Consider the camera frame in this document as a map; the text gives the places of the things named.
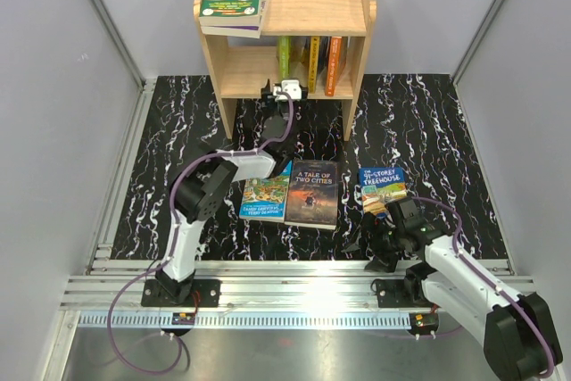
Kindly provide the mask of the green 65-Storey Treehouse book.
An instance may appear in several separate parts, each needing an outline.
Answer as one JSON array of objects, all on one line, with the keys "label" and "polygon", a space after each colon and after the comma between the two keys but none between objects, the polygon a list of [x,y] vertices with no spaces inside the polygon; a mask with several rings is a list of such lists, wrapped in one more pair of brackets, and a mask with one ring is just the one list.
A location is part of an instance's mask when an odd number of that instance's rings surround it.
[{"label": "green 65-Storey Treehouse book", "polygon": [[292,38],[290,36],[279,36],[277,38],[277,62],[278,79],[283,81],[289,79],[293,73],[292,66]]}]

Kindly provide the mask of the orange 78-Storey Treehouse book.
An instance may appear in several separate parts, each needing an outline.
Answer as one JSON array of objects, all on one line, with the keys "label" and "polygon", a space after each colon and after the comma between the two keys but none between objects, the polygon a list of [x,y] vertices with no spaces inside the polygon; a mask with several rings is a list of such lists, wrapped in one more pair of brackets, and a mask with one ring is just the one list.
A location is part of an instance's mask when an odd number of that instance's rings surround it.
[{"label": "orange 78-Storey Treehouse book", "polygon": [[325,81],[325,96],[334,96],[339,78],[346,64],[348,37],[331,37]]}]

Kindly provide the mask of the blue 91-Storey Treehouse book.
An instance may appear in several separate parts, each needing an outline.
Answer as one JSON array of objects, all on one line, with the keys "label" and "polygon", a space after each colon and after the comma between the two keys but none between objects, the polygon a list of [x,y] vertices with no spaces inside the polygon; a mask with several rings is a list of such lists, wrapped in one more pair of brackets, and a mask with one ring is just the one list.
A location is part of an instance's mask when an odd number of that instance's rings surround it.
[{"label": "blue 91-Storey Treehouse book", "polygon": [[407,196],[402,168],[361,168],[359,179],[363,211],[380,219],[388,215],[388,203]]}]

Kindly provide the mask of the blue back-cover Treehouse book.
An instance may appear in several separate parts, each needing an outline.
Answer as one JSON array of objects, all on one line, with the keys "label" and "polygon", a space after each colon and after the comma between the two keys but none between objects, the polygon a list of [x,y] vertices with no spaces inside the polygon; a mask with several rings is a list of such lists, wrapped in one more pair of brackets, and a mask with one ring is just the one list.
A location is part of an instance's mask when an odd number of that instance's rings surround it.
[{"label": "blue back-cover Treehouse book", "polygon": [[307,87],[310,94],[316,92],[319,76],[325,69],[329,39],[330,37],[321,36],[312,36],[306,39],[302,59],[307,68]]}]

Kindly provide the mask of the purple 52-Storey Treehouse book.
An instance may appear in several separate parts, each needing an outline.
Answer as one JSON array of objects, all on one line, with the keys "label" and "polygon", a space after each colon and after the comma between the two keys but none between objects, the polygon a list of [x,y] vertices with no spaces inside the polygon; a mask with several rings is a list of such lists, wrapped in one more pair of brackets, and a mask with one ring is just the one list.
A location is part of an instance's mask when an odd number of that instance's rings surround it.
[{"label": "purple 52-Storey Treehouse book", "polygon": [[269,0],[261,0],[260,20],[256,26],[205,26],[202,27],[202,33],[210,36],[225,37],[247,37],[258,39],[261,36],[261,30],[264,24],[264,13],[267,9]]}]

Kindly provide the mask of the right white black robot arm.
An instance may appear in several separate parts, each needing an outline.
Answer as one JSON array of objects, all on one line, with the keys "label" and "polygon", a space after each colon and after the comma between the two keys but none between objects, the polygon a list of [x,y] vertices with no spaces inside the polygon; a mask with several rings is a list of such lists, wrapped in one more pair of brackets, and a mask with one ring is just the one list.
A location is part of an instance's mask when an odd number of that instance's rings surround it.
[{"label": "right white black robot arm", "polygon": [[459,242],[462,224],[448,236],[408,196],[388,203],[389,220],[365,213],[358,227],[370,239],[370,271],[394,272],[403,253],[418,256],[403,279],[405,299],[448,312],[482,346],[500,380],[550,378],[563,361],[549,304],[523,294],[483,267]]}]

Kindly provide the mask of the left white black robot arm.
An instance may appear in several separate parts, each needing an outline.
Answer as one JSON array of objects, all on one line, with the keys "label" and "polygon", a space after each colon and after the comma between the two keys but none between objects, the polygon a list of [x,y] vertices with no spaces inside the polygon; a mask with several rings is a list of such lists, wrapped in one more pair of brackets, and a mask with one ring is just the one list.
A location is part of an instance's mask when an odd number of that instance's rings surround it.
[{"label": "left white black robot arm", "polygon": [[266,84],[261,100],[270,108],[264,120],[261,144],[246,150],[215,149],[198,144],[169,173],[170,230],[167,248],[155,278],[161,297],[173,307],[192,296],[195,258],[205,223],[215,216],[228,189],[253,178],[274,178],[293,159],[288,150],[294,128],[295,104],[305,101],[308,88],[297,79]]}]

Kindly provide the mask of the dark Tale of Two Cities book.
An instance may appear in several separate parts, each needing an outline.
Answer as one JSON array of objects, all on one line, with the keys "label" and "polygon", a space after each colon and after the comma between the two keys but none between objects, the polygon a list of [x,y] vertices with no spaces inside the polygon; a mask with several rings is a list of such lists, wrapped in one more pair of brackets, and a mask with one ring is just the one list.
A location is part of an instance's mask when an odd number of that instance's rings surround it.
[{"label": "dark Tale of Two Cities book", "polygon": [[338,163],[294,160],[285,205],[285,224],[335,230]]}]

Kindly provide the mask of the wooden two-tier shelf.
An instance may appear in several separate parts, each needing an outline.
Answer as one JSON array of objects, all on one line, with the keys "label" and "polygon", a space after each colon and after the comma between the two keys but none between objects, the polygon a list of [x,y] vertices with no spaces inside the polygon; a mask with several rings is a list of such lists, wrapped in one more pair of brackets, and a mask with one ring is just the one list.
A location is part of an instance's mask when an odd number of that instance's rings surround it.
[{"label": "wooden two-tier shelf", "polygon": [[[350,39],[347,63],[332,95],[342,104],[343,136],[350,137],[377,19],[377,0],[269,0],[261,33],[267,37],[338,36]],[[278,77],[274,46],[231,46],[225,36],[199,35],[227,137],[240,99],[254,99]]]}]

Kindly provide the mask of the light blue Treehouse book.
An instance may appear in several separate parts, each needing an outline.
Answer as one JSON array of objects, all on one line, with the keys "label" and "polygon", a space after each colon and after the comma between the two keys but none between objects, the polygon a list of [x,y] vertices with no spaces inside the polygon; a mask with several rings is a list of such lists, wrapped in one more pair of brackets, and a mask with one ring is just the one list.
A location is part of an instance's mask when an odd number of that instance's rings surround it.
[{"label": "light blue Treehouse book", "polygon": [[282,222],[293,163],[274,178],[247,179],[239,211],[240,219]]}]

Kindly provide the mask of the black marble pattern mat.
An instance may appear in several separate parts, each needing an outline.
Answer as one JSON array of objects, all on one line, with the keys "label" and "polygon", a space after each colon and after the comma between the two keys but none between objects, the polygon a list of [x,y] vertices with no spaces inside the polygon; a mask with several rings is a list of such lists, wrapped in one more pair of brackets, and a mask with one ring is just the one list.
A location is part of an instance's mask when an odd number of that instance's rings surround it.
[{"label": "black marble pattern mat", "polygon": [[[158,260],[170,228],[168,171],[183,164],[199,143],[246,149],[261,135],[260,103],[236,109],[234,135],[227,137],[211,81],[206,76],[157,80],[112,243],[114,260]],[[444,203],[426,208],[431,223],[445,231],[463,225],[461,239],[478,259],[508,256],[500,226],[468,133],[459,99],[445,75],[367,75],[355,120],[343,131],[339,104],[315,101],[297,112],[294,155],[335,161],[339,197],[335,230],[288,227],[239,217],[242,186],[233,185],[205,225],[198,256],[207,261],[326,261],[344,258],[358,240],[359,259],[371,254],[360,232],[359,171],[400,167],[413,195]]]}]

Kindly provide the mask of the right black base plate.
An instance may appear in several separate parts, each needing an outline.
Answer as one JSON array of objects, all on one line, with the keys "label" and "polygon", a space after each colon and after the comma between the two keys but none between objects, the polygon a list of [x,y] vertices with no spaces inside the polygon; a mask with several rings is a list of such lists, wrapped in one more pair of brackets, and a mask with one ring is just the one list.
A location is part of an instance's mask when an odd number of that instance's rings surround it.
[{"label": "right black base plate", "polygon": [[370,290],[377,299],[379,309],[429,309],[434,306],[434,302],[427,300],[422,289],[422,285],[427,283],[427,280],[381,277],[372,280]]}]

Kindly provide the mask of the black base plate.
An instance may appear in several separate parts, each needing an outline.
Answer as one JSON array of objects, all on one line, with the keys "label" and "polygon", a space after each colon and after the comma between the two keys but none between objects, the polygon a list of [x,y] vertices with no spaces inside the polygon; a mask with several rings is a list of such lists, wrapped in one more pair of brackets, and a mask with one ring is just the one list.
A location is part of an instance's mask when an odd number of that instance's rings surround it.
[{"label": "black base plate", "polygon": [[427,280],[381,277],[372,280],[370,290],[377,299],[379,309],[429,309],[434,306],[434,302],[427,300],[422,289],[422,285],[427,283]]},{"label": "black base plate", "polygon": [[217,308],[221,282],[216,279],[195,279],[183,285],[174,295],[170,294],[156,279],[145,281],[142,307],[194,307]]}]

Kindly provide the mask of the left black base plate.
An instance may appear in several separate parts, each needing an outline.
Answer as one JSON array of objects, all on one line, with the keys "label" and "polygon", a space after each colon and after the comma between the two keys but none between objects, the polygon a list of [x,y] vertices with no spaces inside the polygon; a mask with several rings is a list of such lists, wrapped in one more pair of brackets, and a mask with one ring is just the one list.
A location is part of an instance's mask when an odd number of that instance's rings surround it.
[{"label": "left black base plate", "polygon": [[174,295],[170,294],[156,279],[145,281],[142,307],[194,307],[217,308],[221,282],[216,279],[195,279],[183,285]]}]

